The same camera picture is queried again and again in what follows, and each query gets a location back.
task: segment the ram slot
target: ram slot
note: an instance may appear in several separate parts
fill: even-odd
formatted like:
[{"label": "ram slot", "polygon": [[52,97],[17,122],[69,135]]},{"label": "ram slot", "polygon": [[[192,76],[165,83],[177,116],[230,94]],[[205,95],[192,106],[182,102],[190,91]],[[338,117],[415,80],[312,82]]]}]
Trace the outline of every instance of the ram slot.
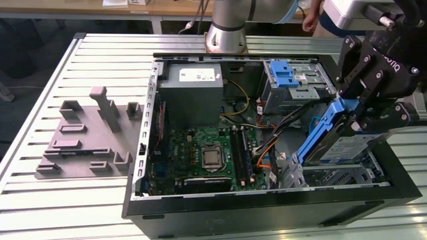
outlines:
[{"label": "ram slot", "polygon": [[250,152],[249,152],[249,148],[248,148],[248,141],[246,141],[244,127],[240,127],[238,136],[241,138],[241,141],[238,141],[241,144],[238,149],[241,150],[242,163],[245,166],[245,172],[246,172],[245,177],[246,177],[248,181],[250,183],[253,183],[254,179],[253,179],[253,170],[252,170],[252,163],[250,163]]},{"label": "ram slot", "polygon": [[230,153],[232,153],[232,163],[233,163],[233,172],[234,180],[240,186],[245,185],[246,176],[245,176],[245,166],[242,162],[242,156],[240,151],[240,142],[238,142],[238,133],[236,127],[229,128],[229,144],[230,144]]}]

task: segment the screw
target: screw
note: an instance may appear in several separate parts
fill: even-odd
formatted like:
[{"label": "screw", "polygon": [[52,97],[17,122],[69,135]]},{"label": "screw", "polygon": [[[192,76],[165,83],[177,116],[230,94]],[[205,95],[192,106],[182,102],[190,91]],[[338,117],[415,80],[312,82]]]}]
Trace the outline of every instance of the screw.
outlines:
[{"label": "screw", "polygon": [[391,20],[388,17],[383,16],[380,19],[378,19],[378,22],[380,24],[387,27],[388,29],[389,28],[393,28],[396,23],[393,20]]},{"label": "screw", "polygon": [[419,70],[416,67],[412,67],[412,68],[411,68],[411,73],[419,74],[419,73],[420,73],[420,70]]}]

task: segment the person's hand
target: person's hand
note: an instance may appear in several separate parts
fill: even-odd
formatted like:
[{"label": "person's hand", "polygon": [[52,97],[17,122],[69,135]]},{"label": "person's hand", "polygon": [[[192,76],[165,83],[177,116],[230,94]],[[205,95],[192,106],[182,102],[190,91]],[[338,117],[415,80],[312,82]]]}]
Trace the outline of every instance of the person's hand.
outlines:
[{"label": "person's hand", "polygon": [[304,19],[304,21],[301,22],[301,29],[308,32],[312,33],[314,32],[317,23],[318,23],[318,14],[316,13],[309,13]]}]

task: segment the green motherboard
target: green motherboard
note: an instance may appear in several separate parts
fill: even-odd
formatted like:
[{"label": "green motherboard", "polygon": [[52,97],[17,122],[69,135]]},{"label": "green motherboard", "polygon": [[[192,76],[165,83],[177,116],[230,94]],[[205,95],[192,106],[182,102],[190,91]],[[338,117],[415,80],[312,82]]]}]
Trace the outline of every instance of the green motherboard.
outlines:
[{"label": "green motherboard", "polygon": [[[265,177],[258,169],[253,169],[250,183],[241,185],[236,180],[229,133],[228,128],[170,130],[166,160],[150,163],[153,195],[177,194],[176,179],[202,177],[230,178],[230,191],[265,189]],[[254,129],[246,128],[244,135],[250,151],[257,146]]]}]

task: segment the green circuit board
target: green circuit board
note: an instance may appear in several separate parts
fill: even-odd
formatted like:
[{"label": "green circuit board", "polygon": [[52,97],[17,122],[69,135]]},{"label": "green circuit board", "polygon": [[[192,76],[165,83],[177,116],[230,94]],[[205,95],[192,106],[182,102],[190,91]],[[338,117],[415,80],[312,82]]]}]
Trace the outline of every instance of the green circuit board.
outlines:
[{"label": "green circuit board", "polygon": [[[248,147],[257,145],[256,134],[252,128],[246,128],[245,138]],[[221,168],[208,171],[202,168],[201,152],[205,146],[220,146],[221,149]],[[208,176],[221,176],[230,178],[232,191],[261,190],[265,189],[264,174],[258,171],[253,176],[253,183],[241,186],[236,182],[233,154],[229,141],[228,128],[194,128],[173,129],[169,132],[169,151],[166,162],[152,164],[153,172],[164,172],[161,176],[153,178],[154,195],[173,195],[173,183],[176,178],[196,178]]]}]

